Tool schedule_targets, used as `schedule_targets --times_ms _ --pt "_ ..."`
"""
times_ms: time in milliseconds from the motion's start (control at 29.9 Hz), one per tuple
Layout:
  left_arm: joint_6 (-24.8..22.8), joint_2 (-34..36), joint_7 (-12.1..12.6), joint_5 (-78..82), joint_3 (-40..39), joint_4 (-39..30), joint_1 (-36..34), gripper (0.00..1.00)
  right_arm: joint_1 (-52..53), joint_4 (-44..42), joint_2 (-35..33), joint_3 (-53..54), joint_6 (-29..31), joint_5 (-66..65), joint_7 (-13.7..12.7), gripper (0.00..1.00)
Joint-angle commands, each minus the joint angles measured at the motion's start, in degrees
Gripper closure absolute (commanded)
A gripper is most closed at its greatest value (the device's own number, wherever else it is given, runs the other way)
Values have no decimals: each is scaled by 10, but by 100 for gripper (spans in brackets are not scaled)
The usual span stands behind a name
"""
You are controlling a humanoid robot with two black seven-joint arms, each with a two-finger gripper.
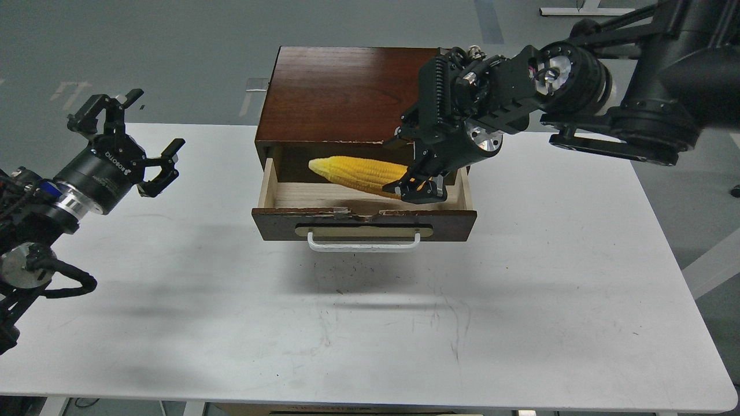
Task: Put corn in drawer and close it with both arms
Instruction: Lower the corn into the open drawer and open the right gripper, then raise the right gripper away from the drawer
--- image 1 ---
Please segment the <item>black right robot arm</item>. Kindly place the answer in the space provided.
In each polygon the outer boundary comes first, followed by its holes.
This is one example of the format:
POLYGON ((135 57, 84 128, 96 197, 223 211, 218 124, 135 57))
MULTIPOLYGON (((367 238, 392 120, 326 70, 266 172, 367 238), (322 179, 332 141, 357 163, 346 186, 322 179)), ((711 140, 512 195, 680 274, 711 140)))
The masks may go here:
POLYGON ((444 177, 494 157, 530 115, 551 145, 674 166, 705 129, 738 131, 738 2, 658 1, 512 57, 439 49, 418 72, 418 98, 386 147, 414 161, 382 190, 423 205, 444 177))

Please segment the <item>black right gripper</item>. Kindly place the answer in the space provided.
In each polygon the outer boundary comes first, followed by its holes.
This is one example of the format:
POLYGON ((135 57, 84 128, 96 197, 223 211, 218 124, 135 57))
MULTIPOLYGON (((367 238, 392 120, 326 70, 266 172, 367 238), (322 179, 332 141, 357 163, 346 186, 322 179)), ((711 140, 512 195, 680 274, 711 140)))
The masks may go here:
POLYGON ((418 99, 404 114, 397 139, 414 144, 414 163, 382 191, 413 205, 447 201, 444 177, 494 157, 502 132, 483 122, 491 70, 501 55, 437 51, 418 72, 418 99))

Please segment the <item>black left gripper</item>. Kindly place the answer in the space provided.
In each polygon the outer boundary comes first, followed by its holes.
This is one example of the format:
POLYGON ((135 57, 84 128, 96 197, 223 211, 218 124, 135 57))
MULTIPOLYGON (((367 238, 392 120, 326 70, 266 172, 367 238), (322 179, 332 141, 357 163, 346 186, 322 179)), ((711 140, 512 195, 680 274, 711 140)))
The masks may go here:
POLYGON ((108 215, 135 184, 140 196, 155 198, 179 176, 175 168, 177 151, 185 140, 173 139, 158 158, 145 158, 140 146, 132 147, 133 139, 126 133, 125 110, 143 94, 143 90, 135 88, 123 98, 92 95, 75 114, 67 116, 67 129, 85 137, 90 146, 61 169, 53 181, 81 192, 100 215, 108 215), (138 161, 142 169, 159 168, 159 174, 143 181, 143 170, 132 166, 133 161, 138 161))

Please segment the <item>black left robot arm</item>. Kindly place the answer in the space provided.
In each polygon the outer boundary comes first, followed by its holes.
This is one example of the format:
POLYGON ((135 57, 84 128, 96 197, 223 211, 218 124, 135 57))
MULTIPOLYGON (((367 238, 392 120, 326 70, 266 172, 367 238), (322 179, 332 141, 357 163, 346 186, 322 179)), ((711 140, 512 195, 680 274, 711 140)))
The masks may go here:
POLYGON ((161 155, 149 158, 127 134, 125 111, 141 95, 140 88, 122 98, 93 95, 69 115, 67 128, 88 143, 54 177, 23 166, 2 173, 2 352, 16 347, 16 323, 39 297, 71 298, 95 290, 95 277, 53 252, 61 235, 74 234, 87 213, 108 215, 132 187, 155 198, 179 176, 176 154, 183 139, 173 139, 161 155))

